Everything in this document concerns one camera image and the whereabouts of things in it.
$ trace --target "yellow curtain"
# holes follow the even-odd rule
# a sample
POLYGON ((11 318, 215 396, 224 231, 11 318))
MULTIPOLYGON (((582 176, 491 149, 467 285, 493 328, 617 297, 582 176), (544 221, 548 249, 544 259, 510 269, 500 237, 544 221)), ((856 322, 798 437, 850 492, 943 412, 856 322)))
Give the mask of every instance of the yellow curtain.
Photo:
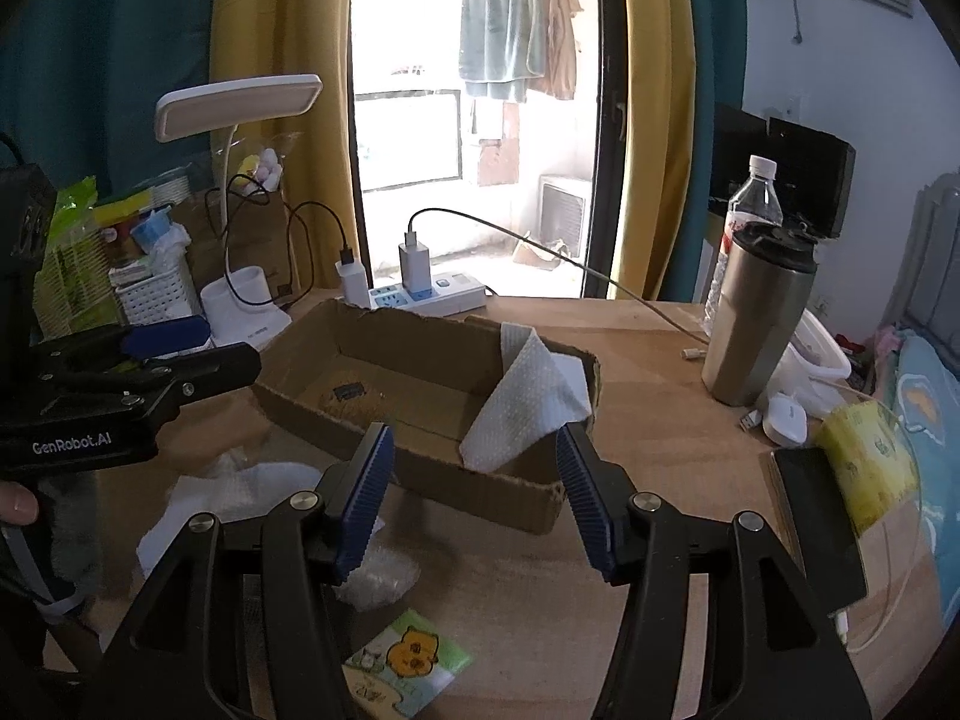
MULTIPOLYGON (((349 1, 214 0, 210 80, 288 73, 320 76, 323 92, 309 112, 291 119, 245 125, 240 134, 269 136, 278 132, 302 132, 285 164, 283 183, 287 201, 295 205, 304 200, 318 200, 329 205, 347 228, 349 245, 356 253, 347 146, 349 1)), ((341 248, 336 224, 323 209, 304 210, 316 255, 317 286, 336 286, 339 278, 334 261, 341 248)), ((296 247, 296 262, 301 280, 308 280, 302 276, 308 259, 301 242, 296 247)))
POLYGON ((613 272, 653 299, 690 177, 696 76, 690 0, 627 0, 627 41, 627 165, 613 272))

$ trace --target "metal screw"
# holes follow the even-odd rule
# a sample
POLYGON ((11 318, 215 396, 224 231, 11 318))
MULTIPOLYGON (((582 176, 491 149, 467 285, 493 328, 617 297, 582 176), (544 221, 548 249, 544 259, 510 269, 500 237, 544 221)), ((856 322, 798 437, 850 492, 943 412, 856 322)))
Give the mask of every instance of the metal screw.
POLYGON ((190 517, 187 527, 194 533, 206 533, 213 527, 213 514, 196 514, 190 517))
POLYGON ((637 493, 632 498, 632 502, 637 509, 643 509, 645 512, 656 512, 664 504, 656 493, 637 493))
POLYGON ((311 493, 310 490, 304 490, 302 493, 294 493, 290 496, 290 505, 298 512, 306 512, 313 509, 320 501, 317 493, 311 493))
POLYGON ((743 512, 736 521, 740 523, 741 528, 746 528, 748 531, 756 533, 763 530, 763 517, 756 512, 743 512))

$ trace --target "plastic bottle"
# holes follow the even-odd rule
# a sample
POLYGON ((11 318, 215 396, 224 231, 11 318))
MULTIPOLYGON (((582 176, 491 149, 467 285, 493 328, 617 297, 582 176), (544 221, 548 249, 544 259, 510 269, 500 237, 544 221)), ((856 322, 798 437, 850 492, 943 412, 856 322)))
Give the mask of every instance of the plastic bottle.
POLYGON ((750 157, 750 178, 730 198, 723 238, 717 252, 717 265, 713 271, 713 281, 710 282, 707 306, 704 308, 703 327, 707 336, 713 332, 713 319, 720 305, 720 287, 723 286, 723 278, 727 274, 733 233, 748 221, 766 221, 778 226, 784 223, 784 212, 779 207, 774 190, 775 177, 776 162, 753 155, 750 157))

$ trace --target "teal curtain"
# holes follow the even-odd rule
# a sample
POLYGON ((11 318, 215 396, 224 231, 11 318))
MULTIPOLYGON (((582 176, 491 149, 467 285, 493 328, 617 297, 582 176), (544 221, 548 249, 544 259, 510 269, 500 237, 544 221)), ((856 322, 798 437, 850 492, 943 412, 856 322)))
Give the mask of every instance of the teal curtain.
POLYGON ((690 0, 697 58, 693 162, 680 230, 670 254, 661 300, 690 302, 707 228, 713 156, 713 111, 717 103, 743 104, 747 66, 747 0, 690 0))
MULTIPOLYGON (((188 162, 209 138, 154 138, 154 107, 209 79, 213 0, 28 0, 0 35, 0 129, 58 188, 96 175, 121 194, 188 162)), ((0 153, 0 165, 8 164, 0 153)))

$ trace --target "black tumbler lid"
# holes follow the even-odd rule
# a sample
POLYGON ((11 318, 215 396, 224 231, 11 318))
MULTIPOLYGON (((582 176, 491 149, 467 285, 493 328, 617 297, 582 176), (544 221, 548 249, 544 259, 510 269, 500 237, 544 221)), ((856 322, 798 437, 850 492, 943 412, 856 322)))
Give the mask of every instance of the black tumbler lid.
POLYGON ((814 242, 784 227, 765 221, 748 221, 733 233, 733 242, 747 254, 779 268, 799 274, 817 272, 817 263, 813 259, 814 242))

